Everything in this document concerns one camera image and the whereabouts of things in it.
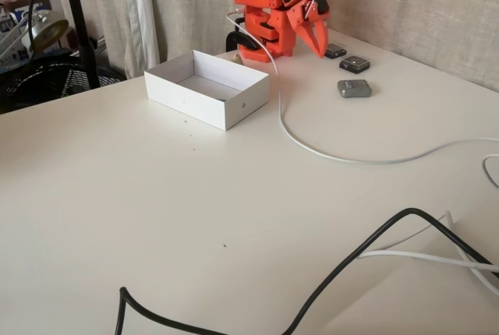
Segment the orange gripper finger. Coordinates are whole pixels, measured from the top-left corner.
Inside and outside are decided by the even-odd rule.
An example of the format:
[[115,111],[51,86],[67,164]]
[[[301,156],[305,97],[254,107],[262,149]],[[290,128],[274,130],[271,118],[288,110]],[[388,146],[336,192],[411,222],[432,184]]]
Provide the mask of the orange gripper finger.
[[328,46],[328,28],[326,21],[319,19],[314,22],[317,44],[315,45],[316,54],[324,54]]
[[[301,26],[298,26],[296,28],[296,33],[304,41],[304,43],[315,53],[315,45],[317,44],[317,39],[316,39],[316,32],[314,29],[314,23],[305,23]],[[316,54],[316,55],[319,58],[324,57],[324,54]]]

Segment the orange gripper body black motor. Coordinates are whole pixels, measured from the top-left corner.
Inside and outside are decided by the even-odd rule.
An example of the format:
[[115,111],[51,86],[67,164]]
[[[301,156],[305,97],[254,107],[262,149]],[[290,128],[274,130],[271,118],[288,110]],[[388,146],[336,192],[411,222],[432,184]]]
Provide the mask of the orange gripper body black motor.
[[293,30],[298,30],[308,23],[327,20],[329,14],[330,7],[327,0],[301,0],[287,11]]

